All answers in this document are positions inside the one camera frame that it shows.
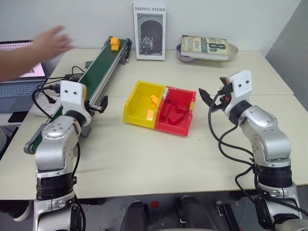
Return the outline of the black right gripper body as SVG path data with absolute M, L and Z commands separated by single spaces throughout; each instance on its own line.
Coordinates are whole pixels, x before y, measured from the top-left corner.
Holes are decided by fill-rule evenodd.
M 214 113 L 218 110 L 225 111 L 226 107 L 231 101 L 231 93 L 233 93 L 232 83 L 224 85 L 216 94 L 212 101 L 211 112 Z

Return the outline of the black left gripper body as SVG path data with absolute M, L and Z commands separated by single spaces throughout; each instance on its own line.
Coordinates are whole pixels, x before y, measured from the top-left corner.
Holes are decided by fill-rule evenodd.
M 102 110 L 101 106 L 90 104 L 89 100 L 84 101 L 84 107 L 91 116 L 94 116 L 95 112 L 101 113 Z

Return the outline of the person's bare hand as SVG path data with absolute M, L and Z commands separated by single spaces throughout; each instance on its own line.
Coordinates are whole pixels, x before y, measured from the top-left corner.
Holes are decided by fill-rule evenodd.
M 63 26 L 56 26 L 34 38 L 31 47 L 39 62 L 53 59 L 73 49 L 71 38 L 62 33 L 63 30 Z

